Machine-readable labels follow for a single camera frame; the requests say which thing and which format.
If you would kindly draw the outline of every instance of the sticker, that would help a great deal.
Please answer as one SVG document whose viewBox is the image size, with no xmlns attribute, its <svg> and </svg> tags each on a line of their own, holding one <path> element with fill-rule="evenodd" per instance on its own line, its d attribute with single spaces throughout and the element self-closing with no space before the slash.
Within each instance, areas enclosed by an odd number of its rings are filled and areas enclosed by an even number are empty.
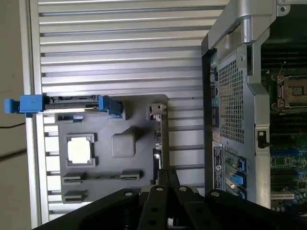
<svg viewBox="0 0 307 230">
<path fill-rule="evenodd" d="M 213 188 L 223 190 L 223 153 L 222 147 L 213 147 Z"/>
</svg>

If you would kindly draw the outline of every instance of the screw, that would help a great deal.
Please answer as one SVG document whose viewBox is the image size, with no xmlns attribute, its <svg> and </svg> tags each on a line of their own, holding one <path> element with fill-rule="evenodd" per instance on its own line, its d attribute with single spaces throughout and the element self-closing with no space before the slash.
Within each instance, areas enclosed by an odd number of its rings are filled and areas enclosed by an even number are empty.
<svg viewBox="0 0 307 230">
<path fill-rule="evenodd" d="M 220 196 L 218 192 L 212 192 L 211 195 L 216 196 L 216 197 Z"/>
<path fill-rule="evenodd" d="M 239 58 L 240 58 L 240 61 L 244 61 L 244 60 L 245 60 L 245 55 L 244 55 L 244 54 L 241 54 L 241 55 L 239 56 Z"/>
<path fill-rule="evenodd" d="M 181 191 L 181 192 L 185 192 L 186 190 L 187 190 L 186 187 L 180 187 L 180 188 L 179 188 L 179 191 Z"/>
</svg>

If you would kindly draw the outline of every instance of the circuit board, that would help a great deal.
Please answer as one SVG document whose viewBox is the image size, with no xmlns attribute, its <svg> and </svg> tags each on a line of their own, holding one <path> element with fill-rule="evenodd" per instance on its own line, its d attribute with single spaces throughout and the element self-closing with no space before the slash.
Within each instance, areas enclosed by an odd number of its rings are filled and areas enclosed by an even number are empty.
<svg viewBox="0 0 307 230">
<path fill-rule="evenodd" d="M 307 201 L 307 71 L 289 58 L 297 47 L 267 46 L 261 55 L 271 106 L 271 208 L 286 211 Z"/>
</svg>

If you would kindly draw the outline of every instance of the pcie slot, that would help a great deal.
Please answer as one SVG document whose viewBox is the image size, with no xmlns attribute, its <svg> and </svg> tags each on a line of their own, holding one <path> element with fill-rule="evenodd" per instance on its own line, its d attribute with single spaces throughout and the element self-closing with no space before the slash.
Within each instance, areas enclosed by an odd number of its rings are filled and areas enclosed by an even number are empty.
<svg viewBox="0 0 307 230">
<path fill-rule="evenodd" d="M 294 200 L 294 193 L 291 192 L 271 192 L 271 200 Z"/>
<path fill-rule="evenodd" d="M 225 161 L 229 158 L 232 162 L 231 166 L 237 170 L 246 172 L 247 162 L 246 159 L 242 157 L 235 156 L 227 151 L 224 151 L 225 154 Z"/>
<path fill-rule="evenodd" d="M 234 184 L 246 188 L 246 176 L 227 163 L 225 163 L 225 175 Z"/>
<path fill-rule="evenodd" d="M 247 199 L 247 192 L 242 187 L 231 182 L 228 177 L 226 177 L 226 191 L 242 199 Z"/>
</svg>

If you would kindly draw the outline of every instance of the ventilation holes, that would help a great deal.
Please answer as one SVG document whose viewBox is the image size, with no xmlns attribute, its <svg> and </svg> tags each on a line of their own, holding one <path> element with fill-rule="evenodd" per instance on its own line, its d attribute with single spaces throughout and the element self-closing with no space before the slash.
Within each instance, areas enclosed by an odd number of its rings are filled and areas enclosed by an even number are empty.
<svg viewBox="0 0 307 230">
<path fill-rule="evenodd" d="M 243 71 L 236 60 L 218 71 L 220 83 L 221 136 L 244 143 L 243 128 Z"/>
</svg>

